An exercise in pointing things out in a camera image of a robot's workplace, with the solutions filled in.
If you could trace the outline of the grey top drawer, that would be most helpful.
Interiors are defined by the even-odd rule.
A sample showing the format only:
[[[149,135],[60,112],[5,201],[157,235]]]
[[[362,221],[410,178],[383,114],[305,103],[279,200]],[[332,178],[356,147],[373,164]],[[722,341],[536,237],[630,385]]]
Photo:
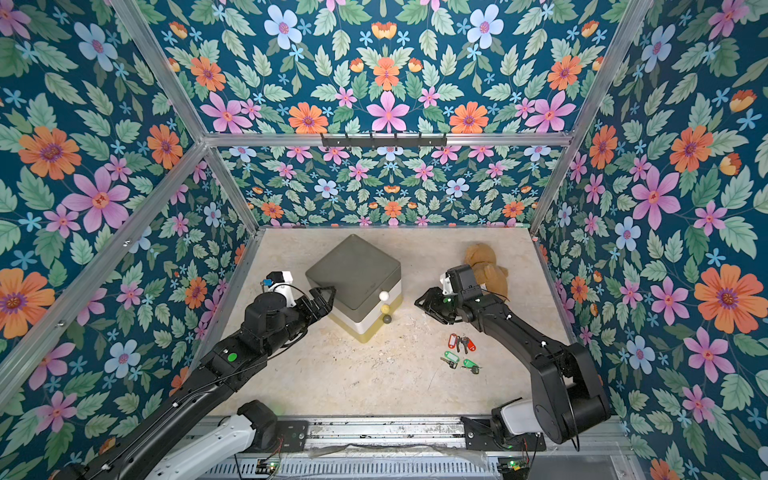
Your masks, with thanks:
[[[376,321],[383,324],[392,322],[393,313],[402,301],[402,281],[388,289],[380,289],[369,295],[360,307],[360,325],[369,326]]]

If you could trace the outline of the yellow drawer cabinet base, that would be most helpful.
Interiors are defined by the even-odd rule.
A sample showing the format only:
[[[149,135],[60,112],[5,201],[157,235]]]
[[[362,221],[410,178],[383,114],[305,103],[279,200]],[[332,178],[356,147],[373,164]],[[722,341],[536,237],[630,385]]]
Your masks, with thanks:
[[[360,322],[353,322],[352,319],[345,314],[342,314],[338,309],[334,309],[329,318],[336,323],[344,332],[349,334],[359,343],[367,343],[371,338],[386,325],[380,321],[376,321],[369,326],[360,325]]]

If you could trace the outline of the white drawer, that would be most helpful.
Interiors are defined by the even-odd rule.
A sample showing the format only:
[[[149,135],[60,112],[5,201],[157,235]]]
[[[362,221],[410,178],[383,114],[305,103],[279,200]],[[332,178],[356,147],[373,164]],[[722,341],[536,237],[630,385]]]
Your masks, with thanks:
[[[351,317],[334,307],[330,313],[330,318],[360,342],[365,342],[385,324],[385,316],[394,317],[395,311],[401,304],[402,296],[398,296],[388,302],[379,302],[359,322],[354,321]]]

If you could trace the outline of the green tag key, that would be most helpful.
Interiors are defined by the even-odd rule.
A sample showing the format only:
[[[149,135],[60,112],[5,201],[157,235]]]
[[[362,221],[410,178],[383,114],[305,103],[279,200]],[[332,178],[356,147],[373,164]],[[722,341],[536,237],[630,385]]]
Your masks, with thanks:
[[[452,351],[444,352],[441,359],[446,362],[451,369],[457,369],[461,362],[461,358]]]
[[[478,375],[480,373],[480,366],[469,359],[464,359],[462,367],[471,371],[472,374]]]

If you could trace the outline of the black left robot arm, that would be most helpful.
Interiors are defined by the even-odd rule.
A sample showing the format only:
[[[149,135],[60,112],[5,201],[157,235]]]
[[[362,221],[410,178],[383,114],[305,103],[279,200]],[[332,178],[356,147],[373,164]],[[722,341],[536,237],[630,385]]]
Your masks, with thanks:
[[[215,407],[290,348],[333,309],[336,288],[316,287],[290,305],[269,291],[246,307],[240,328],[220,340],[183,386],[130,434],[85,465],[72,464],[57,479],[145,479]]]

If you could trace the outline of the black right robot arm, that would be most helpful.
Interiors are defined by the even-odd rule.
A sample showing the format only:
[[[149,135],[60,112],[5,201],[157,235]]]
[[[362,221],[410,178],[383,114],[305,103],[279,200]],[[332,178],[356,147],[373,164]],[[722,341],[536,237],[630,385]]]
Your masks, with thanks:
[[[550,338],[516,315],[505,298],[483,289],[472,269],[446,271],[439,287],[431,287],[414,305],[444,325],[469,323],[511,352],[530,375],[528,400],[495,408],[491,431],[504,437],[542,434],[556,444],[579,444],[581,433],[611,417],[594,360],[587,349]]]

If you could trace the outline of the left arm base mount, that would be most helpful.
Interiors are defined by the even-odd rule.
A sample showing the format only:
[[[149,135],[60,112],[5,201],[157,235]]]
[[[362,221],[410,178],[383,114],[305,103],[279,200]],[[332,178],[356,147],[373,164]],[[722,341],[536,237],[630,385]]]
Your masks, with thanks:
[[[256,453],[252,472],[270,478],[278,473],[283,454],[304,450],[308,430],[308,421],[280,419],[264,403],[251,401],[211,432],[163,458],[148,477],[199,479],[226,460],[242,475],[248,467],[239,457]]]

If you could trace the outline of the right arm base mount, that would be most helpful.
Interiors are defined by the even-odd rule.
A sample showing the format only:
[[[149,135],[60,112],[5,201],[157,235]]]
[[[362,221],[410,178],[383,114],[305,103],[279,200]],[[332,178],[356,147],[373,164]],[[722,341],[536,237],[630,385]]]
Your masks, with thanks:
[[[488,418],[461,416],[468,450],[535,453],[546,449],[546,438],[531,400],[518,398],[494,408]]]

